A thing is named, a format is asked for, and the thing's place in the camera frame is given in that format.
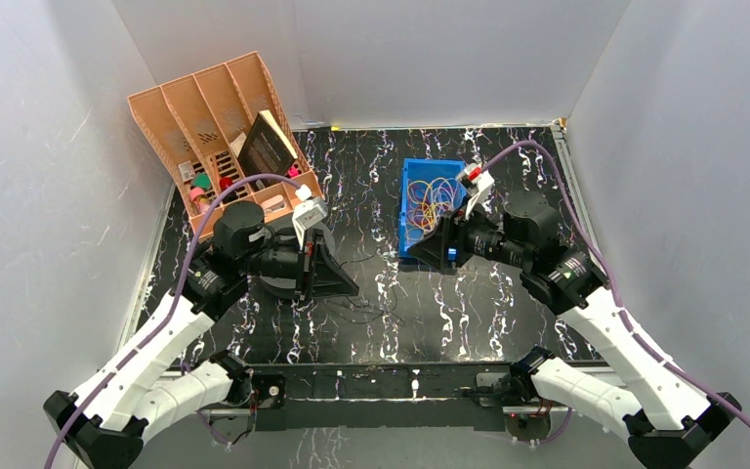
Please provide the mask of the blue plastic bin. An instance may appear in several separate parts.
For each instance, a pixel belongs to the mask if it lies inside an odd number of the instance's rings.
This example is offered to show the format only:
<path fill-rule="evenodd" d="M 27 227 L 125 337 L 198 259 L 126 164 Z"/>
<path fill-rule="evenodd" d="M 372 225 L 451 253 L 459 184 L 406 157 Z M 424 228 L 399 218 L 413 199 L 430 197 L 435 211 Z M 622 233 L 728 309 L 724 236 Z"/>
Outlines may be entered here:
<path fill-rule="evenodd" d="M 403 160 L 397 229 L 401 260 L 411 259 L 408 247 L 431 232 L 441 215 L 461 204 L 466 192 L 455 177 L 465 166 L 459 160 Z"/>

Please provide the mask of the white tape dispenser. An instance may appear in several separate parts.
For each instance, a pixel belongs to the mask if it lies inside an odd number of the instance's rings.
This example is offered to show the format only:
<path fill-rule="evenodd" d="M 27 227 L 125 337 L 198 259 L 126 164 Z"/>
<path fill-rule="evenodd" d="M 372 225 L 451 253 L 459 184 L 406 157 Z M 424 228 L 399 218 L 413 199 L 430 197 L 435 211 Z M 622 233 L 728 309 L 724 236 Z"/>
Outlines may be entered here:
<path fill-rule="evenodd" d="M 288 200 L 281 194 L 274 195 L 261 202 L 261 208 L 266 215 L 284 211 L 288 207 Z"/>

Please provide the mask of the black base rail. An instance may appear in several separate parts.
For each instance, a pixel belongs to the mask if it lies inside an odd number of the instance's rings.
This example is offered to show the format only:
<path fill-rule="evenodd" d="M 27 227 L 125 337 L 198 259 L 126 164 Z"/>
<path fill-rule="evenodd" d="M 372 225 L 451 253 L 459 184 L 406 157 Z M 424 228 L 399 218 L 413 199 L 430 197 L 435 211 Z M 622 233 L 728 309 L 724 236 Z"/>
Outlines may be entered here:
<path fill-rule="evenodd" d="M 503 431 L 525 407 L 463 395 L 504 362 L 265 364 L 255 368 L 261 432 L 307 428 L 469 427 Z"/>

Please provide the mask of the black book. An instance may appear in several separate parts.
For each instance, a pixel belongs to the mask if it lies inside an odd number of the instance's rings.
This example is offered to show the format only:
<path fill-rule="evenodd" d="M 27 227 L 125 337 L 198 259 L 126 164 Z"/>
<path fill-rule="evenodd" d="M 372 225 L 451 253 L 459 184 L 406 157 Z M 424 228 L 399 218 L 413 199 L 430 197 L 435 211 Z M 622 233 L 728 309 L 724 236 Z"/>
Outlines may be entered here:
<path fill-rule="evenodd" d="M 237 156 L 244 175 L 288 176 L 297 159 L 297 151 L 271 111 L 259 111 Z"/>

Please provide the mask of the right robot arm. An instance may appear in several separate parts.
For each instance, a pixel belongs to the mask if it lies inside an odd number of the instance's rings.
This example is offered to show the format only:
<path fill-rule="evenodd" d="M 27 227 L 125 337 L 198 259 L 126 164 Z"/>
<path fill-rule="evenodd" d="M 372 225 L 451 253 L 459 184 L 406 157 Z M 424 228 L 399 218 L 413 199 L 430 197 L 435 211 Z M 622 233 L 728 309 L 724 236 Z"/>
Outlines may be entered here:
<path fill-rule="evenodd" d="M 569 405 L 624 440 L 645 467 L 689 467 L 731 424 L 738 402 L 727 393 L 712 398 L 669 370 L 669 361 L 639 337 L 628 313 L 615 304 L 604 272 L 586 252 L 561 243 L 559 221 L 542 194 L 517 192 L 500 221 L 468 206 L 443 214 L 409 253 L 440 271 L 476 256 L 517 268 L 525 290 L 583 335 L 620 384 L 536 347 L 512 363 L 507 375 L 464 396 Z"/>

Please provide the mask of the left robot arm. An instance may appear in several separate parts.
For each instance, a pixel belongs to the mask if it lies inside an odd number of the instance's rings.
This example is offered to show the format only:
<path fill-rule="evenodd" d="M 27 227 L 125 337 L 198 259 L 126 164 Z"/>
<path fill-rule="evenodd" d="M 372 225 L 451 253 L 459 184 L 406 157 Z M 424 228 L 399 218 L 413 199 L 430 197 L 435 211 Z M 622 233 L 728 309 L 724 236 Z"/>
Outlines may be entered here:
<path fill-rule="evenodd" d="M 356 295 L 357 284 L 326 245 L 320 225 L 327 213 L 313 197 L 276 230 L 260 205 L 229 205 L 212 235 L 191 244 L 177 286 L 148 323 L 90 379 L 46 400 L 58 444 L 90 468 L 127 468 L 150 439 L 208 405 L 256 408 L 253 368 L 227 351 L 167 384 L 160 377 L 247 294 L 250 277 L 289 279 L 300 300 Z"/>

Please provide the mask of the grey cable spool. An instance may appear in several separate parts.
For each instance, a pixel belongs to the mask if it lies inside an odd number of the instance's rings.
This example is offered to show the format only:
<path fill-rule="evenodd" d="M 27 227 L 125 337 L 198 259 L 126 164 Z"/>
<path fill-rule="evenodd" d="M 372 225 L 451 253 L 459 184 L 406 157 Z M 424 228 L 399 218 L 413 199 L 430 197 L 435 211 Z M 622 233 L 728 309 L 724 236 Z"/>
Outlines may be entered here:
<path fill-rule="evenodd" d="M 348 283 L 334 261 L 334 239 L 325 226 L 307 231 L 303 254 L 293 227 L 264 228 L 264 244 L 248 261 L 248 272 L 274 295 L 288 299 L 339 297 L 349 294 Z"/>

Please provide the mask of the orange desk organizer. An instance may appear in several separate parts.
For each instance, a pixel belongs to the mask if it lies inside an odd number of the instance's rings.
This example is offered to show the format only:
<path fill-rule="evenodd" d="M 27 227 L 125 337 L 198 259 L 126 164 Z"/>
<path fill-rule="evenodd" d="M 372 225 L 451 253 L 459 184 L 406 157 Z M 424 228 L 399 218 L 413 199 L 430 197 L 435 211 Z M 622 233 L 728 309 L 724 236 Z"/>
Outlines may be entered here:
<path fill-rule="evenodd" d="M 315 196 L 322 195 L 316 174 L 289 126 L 270 72 L 257 52 L 133 94 L 128 105 L 173 179 L 193 233 L 201 238 L 212 234 L 215 221 L 238 200 L 261 205 L 277 194 L 286 197 L 284 211 L 265 214 L 269 222 L 290 216 L 300 202 L 296 187 L 277 182 L 251 183 L 222 203 L 215 201 L 223 189 L 246 177 L 237 156 L 261 110 L 271 111 L 298 153 L 286 177 L 297 186 L 308 186 Z"/>

